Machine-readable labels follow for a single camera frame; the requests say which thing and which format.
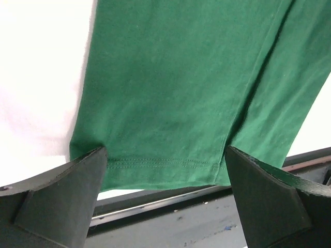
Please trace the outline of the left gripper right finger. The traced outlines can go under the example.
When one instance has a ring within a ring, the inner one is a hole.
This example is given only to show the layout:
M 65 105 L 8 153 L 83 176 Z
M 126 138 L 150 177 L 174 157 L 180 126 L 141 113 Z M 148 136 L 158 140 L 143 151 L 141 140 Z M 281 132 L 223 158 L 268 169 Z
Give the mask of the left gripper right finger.
M 330 184 L 229 146 L 225 161 L 248 247 L 330 247 Z

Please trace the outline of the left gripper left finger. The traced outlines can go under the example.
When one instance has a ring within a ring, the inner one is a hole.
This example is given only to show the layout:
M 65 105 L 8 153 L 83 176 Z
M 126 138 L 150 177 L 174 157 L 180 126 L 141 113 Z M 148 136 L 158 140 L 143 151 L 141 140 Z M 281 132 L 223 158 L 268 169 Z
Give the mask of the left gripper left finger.
M 1 187 L 1 247 L 83 247 L 108 163 L 105 147 Z

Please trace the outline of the dark green t shirt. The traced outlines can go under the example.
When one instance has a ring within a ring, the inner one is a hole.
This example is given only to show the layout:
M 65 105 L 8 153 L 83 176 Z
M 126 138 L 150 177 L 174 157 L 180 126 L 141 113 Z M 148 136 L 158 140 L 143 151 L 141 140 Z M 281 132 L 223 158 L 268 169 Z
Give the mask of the dark green t shirt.
M 233 146 L 281 167 L 330 74 L 330 1 L 99 1 L 76 159 L 101 189 L 230 184 Z

